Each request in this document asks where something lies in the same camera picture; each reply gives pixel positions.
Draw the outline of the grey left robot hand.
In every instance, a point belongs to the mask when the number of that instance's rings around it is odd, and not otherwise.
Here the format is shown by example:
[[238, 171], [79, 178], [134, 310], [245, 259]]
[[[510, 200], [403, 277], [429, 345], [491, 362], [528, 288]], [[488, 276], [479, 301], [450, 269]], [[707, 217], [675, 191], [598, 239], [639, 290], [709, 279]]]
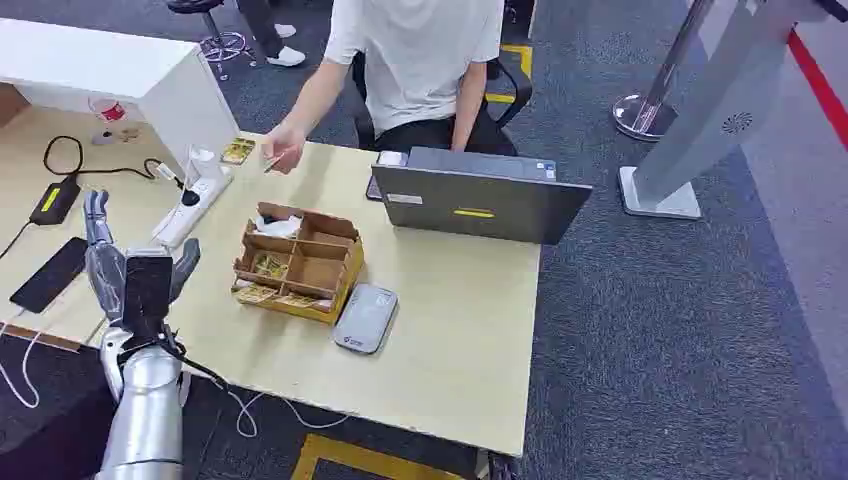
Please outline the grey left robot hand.
[[108, 199], [107, 191], [92, 190], [83, 201], [89, 282], [109, 326], [156, 339], [164, 331], [170, 304], [199, 263], [199, 240], [187, 239], [179, 259], [163, 247], [122, 251], [107, 222]]

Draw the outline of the person's right hand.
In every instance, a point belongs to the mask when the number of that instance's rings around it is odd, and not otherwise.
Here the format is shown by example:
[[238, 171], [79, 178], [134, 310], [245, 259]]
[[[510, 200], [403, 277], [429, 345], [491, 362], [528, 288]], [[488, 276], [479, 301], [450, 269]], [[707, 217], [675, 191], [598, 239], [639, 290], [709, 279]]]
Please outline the person's right hand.
[[283, 121], [275, 126], [263, 144], [264, 171], [290, 173], [298, 166], [305, 143], [306, 135], [297, 125]]

